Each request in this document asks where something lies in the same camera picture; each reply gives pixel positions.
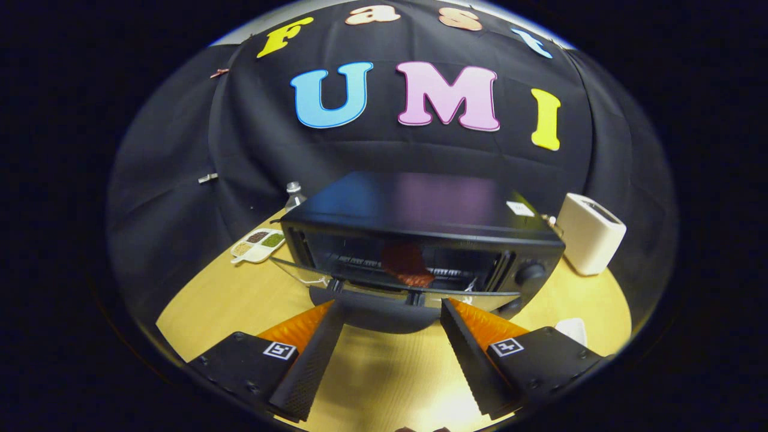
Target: plastic bottle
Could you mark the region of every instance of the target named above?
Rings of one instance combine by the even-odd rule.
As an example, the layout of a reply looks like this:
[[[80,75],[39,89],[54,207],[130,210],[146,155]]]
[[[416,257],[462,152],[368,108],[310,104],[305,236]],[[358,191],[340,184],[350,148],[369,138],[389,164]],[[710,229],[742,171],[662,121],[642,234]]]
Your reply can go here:
[[[306,197],[301,194],[301,184],[298,181],[291,181],[286,187],[286,192],[290,194],[286,203],[286,212],[293,210],[297,205],[306,201]]]

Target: spice tray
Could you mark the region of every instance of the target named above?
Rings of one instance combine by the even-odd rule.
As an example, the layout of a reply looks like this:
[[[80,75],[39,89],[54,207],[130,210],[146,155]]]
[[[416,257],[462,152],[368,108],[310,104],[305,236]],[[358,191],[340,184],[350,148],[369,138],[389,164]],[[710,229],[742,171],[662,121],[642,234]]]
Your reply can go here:
[[[269,228],[253,230],[232,247],[230,252],[235,258],[231,262],[233,264],[240,261],[260,263],[283,246],[285,241],[285,234],[280,230]]]

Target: black toaster oven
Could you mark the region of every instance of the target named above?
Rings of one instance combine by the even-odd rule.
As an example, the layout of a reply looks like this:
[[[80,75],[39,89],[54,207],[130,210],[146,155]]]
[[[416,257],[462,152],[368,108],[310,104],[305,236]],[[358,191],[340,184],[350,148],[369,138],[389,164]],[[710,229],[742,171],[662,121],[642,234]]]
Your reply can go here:
[[[343,282],[355,294],[402,292],[412,306],[405,311],[435,319],[437,308],[417,312],[429,309],[419,295],[495,295],[509,300],[496,312],[511,317],[541,289],[565,249],[518,192],[486,178],[356,171],[280,222],[296,267],[334,280],[337,289],[315,292],[316,304],[342,297]],[[428,284],[408,285],[382,265],[387,248],[403,244],[420,253]],[[375,312],[376,302],[368,309]]]

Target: letter m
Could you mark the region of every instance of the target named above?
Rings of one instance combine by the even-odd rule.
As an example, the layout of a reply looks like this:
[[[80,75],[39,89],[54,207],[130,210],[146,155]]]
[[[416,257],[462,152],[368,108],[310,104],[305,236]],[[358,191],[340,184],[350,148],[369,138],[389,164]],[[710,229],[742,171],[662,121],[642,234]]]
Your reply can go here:
[[[400,123],[408,126],[431,123],[432,115],[426,111],[426,99],[429,99],[444,125],[453,120],[464,102],[464,114],[458,118],[461,126],[487,132],[499,129],[493,112],[496,72],[467,66],[450,85],[435,66],[423,61],[400,63],[397,70],[406,76],[406,110],[397,118]]]

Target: metal clip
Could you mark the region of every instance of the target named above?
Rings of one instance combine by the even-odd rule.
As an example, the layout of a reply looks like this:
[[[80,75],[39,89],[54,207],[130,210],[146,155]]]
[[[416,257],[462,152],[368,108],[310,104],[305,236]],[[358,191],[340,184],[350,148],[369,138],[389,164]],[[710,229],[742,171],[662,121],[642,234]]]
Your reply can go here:
[[[211,78],[216,78],[217,76],[224,75],[224,74],[226,74],[229,71],[230,71],[229,69],[217,69],[216,73],[211,75],[210,77]]]
[[[215,178],[219,178],[219,175],[214,172],[213,174],[207,174],[205,177],[198,178],[197,183],[203,184],[206,181],[213,180]]]
[[[545,222],[547,222],[547,225],[549,225],[550,228],[554,231],[555,234],[558,235],[559,238],[563,238],[563,228],[560,228],[558,225],[558,219],[555,216],[550,216],[549,214],[542,214],[541,218],[544,219]]]

